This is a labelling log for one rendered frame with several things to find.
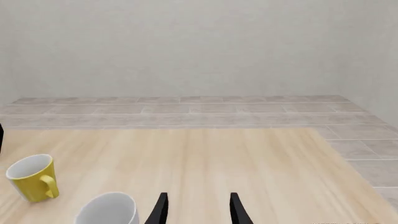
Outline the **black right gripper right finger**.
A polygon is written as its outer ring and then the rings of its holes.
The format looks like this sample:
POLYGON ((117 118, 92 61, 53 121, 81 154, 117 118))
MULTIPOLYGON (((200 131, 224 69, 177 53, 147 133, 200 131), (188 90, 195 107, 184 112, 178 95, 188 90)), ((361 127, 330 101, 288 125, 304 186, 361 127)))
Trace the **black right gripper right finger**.
POLYGON ((230 194, 229 210, 232 224, 253 224, 236 192, 230 194))

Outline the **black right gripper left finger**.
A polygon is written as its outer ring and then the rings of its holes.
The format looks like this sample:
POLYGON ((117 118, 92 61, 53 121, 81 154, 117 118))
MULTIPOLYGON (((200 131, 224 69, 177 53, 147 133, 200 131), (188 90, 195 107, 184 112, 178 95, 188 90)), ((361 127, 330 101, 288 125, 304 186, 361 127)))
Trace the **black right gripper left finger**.
POLYGON ((169 198, 166 192, 159 195, 157 203, 144 224, 166 224, 169 210, 169 198))

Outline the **white mug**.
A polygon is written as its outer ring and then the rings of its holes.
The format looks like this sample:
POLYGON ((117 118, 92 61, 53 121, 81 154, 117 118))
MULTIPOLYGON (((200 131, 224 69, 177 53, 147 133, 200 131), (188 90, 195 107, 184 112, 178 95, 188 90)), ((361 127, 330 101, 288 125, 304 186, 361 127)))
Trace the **white mug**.
POLYGON ((122 192, 101 194, 75 217, 74 224, 139 224, 135 200, 122 192))

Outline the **yellow mug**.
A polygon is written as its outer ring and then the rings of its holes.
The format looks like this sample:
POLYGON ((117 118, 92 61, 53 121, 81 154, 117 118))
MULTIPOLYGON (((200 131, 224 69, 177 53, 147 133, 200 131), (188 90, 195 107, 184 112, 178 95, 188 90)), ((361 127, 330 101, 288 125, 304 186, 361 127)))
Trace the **yellow mug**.
POLYGON ((36 154, 15 162, 7 169, 6 178, 28 202, 41 202, 60 195, 53 157, 48 154, 36 154))

